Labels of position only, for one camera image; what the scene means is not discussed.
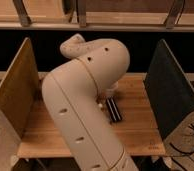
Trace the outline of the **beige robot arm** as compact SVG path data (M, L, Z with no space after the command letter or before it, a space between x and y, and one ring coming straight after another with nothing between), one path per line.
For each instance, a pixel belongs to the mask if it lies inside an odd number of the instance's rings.
M42 97L82 171L138 171L97 104L127 71L130 55L116 39L85 41L76 34L60 46L69 61L47 74Z

